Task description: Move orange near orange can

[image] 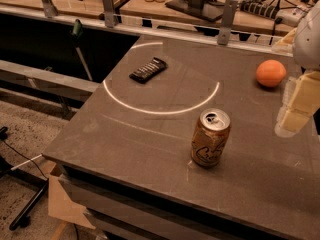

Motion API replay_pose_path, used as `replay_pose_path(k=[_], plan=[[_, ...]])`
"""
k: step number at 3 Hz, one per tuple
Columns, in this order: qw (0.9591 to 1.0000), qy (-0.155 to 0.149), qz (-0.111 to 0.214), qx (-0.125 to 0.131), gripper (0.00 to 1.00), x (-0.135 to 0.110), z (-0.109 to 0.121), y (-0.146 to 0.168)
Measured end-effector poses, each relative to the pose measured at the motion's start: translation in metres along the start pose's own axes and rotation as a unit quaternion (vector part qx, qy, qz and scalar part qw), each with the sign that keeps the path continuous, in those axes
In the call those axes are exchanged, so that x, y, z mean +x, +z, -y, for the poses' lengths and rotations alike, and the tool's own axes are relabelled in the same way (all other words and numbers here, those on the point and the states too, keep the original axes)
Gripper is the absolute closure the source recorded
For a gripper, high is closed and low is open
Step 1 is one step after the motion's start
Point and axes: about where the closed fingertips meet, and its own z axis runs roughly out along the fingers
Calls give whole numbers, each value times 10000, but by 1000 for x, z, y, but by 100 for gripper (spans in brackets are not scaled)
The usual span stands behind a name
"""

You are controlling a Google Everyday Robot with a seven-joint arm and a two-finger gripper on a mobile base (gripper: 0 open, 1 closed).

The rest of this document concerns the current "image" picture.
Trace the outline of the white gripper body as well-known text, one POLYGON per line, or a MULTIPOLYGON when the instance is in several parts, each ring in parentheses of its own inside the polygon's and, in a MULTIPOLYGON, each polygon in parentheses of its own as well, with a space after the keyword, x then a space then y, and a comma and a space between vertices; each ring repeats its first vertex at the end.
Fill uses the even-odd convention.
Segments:
POLYGON ((320 70, 320 1, 298 24, 293 42, 293 58, 305 69, 320 70))

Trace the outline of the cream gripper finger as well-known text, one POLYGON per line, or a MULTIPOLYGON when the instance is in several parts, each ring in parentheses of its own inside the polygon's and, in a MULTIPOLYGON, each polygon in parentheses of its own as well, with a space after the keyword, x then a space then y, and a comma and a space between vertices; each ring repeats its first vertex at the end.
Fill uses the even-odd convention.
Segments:
POLYGON ((307 70, 285 85, 275 133, 289 138, 299 133, 320 108, 320 72, 307 70))
POLYGON ((296 28, 272 45, 271 50, 280 54, 291 54, 293 52, 293 43, 296 34, 296 28))

